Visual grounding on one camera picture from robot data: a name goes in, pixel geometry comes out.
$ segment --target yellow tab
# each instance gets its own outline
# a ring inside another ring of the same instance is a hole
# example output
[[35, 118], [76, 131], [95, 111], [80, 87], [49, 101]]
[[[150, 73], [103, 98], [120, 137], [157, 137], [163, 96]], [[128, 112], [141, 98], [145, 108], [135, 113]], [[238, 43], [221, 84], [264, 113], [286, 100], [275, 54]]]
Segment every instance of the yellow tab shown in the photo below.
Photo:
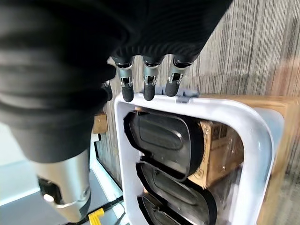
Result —
[[104, 216], [104, 210], [99, 209], [89, 214], [90, 225], [101, 225], [99, 217]]

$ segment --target gray floor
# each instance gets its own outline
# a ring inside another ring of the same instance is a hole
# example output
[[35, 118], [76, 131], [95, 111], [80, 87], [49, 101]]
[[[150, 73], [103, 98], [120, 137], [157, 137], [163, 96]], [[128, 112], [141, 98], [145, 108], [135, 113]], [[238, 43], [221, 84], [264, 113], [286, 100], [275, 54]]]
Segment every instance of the gray floor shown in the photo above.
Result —
[[[90, 173], [92, 197], [90, 210], [108, 202], [98, 180], [93, 172]], [[117, 218], [112, 210], [101, 218], [102, 225], [113, 225]], [[34, 193], [25, 198], [0, 207], [1, 225], [61, 225], [66, 219], [44, 202], [40, 193]]]

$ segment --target gray carpet wall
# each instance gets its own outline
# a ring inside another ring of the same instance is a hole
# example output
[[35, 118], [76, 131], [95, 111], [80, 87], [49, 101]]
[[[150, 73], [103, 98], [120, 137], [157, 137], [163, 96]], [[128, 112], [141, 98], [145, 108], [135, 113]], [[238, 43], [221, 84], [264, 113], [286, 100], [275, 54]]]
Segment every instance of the gray carpet wall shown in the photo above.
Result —
[[[165, 85], [171, 56], [166, 56], [157, 86]], [[114, 97], [120, 93], [111, 81]], [[143, 87], [141, 57], [134, 62], [134, 89]], [[201, 94], [300, 96], [300, 1], [233, 0], [181, 87]], [[102, 136], [100, 159], [120, 180], [114, 100], [105, 108], [109, 131]], [[300, 221], [300, 129], [289, 164], [274, 225]]]

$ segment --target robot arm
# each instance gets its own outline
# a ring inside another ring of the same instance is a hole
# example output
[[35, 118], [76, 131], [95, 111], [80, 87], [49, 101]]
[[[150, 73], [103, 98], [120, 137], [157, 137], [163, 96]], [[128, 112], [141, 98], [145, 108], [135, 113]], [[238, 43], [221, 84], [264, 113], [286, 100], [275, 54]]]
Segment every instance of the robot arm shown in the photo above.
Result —
[[174, 96], [232, 0], [10, 0], [0, 3], [0, 121], [31, 161], [41, 194], [71, 222], [90, 205], [93, 116], [115, 76], [133, 99], [132, 64], [144, 61], [144, 96], [173, 54], [166, 93]]

